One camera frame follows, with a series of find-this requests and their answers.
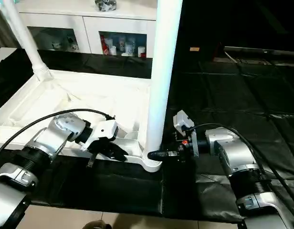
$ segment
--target dark background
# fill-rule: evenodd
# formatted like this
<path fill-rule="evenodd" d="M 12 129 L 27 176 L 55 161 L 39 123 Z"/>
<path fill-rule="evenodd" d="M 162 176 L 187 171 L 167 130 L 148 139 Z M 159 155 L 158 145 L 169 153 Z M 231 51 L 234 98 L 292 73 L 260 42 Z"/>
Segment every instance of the dark background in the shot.
<path fill-rule="evenodd" d="M 210 61 L 224 46 L 294 52 L 294 0 L 184 0 L 175 61 Z"/>

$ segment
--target black table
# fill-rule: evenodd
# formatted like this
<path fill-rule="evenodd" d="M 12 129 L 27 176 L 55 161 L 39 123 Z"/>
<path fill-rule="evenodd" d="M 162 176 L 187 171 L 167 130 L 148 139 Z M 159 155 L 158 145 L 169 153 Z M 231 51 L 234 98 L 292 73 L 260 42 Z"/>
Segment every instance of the black table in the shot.
<path fill-rule="evenodd" d="M 39 51 L 51 69 L 150 78 L 151 59 Z M 0 63 L 0 107 L 32 76 L 18 49 Z M 294 68 L 197 62 L 174 69 L 163 134 L 173 141 L 172 117 L 183 109 L 196 123 L 219 122 L 237 129 L 275 165 L 294 192 Z M 12 158 L 4 150 L 0 166 Z M 140 165 L 58 156 L 44 173 L 36 205 L 237 223 L 235 197 L 215 156 L 164 164 L 156 173 Z M 293 205 L 277 180 L 274 187 Z"/>

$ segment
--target white cabinet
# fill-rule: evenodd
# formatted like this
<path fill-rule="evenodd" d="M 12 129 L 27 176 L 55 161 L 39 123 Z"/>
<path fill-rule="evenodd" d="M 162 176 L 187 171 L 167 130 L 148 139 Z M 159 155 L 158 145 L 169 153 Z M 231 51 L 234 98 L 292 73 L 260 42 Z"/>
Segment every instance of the white cabinet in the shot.
<path fill-rule="evenodd" d="M 144 46 L 153 57 L 157 0 L 117 0 L 109 12 L 100 12 L 94 0 L 20 0 L 16 7 L 39 49 L 103 54 L 103 35 L 120 55 L 122 36 L 135 40 L 134 56 Z"/>
<path fill-rule="evenodd" d="M 120 50 L 119 40 L 125 38 L 125 42 L 135 40 L 134 56 L 137 56 L 138 46 L 146 48 L 147 57 L 153 57 L 155 43 L 156 21 L 84 17 L 86 32 L 88 35 L 92 53 L 103 54 L 100 36 L 112 39 L 117 49 L 117 55 L 124 52 Z"/>
<path fill-rule="evenodd" d="M 20 13 L 38 49 L 91 53 L 81 16 Z"/>

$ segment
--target red bottle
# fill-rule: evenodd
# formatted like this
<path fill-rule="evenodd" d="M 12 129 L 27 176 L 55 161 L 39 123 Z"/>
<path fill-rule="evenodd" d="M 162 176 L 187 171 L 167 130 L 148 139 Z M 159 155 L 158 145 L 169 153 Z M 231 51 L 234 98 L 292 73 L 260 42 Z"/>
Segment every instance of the red bottle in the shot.
<path fill-rule="evenodd" d="M 107 45 L 105 44 L 105 37 L 103 35 L 100 35 L 100 41 L 101 41 L 104 55 L 109 55 L 109 49 Z"/>

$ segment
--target white pole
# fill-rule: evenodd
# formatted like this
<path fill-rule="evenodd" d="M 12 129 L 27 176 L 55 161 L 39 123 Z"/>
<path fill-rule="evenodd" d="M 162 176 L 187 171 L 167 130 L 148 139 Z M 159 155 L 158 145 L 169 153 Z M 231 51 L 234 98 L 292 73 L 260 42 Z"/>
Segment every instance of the white pole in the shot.
<path fill-rule="evenodd" d="M 17 31 L 23 48 L 25 49 L 31 63 L 33 72 L 37 75 L 39 80 L 51 79 L 51 74 L 48 67 L 42 61 L 38 51 L 37 45 L 33 40 L 32 34 L 22 22 L 20 14 L 18 13 L 13 0 L 4 0 L 4 6 L 10 17 L 14 29 Z"/>
<path fill-rule="evenodd" d="M 147 142 L 143 153 L 145 163 L 150 166 L 158 164 L 158 162 L 147 159 L 147 153 L 159 150 L 162 142 L 181 8 L 182 0 L 158 0 L 157 3 L 157 27 L 152 61 Z"/>

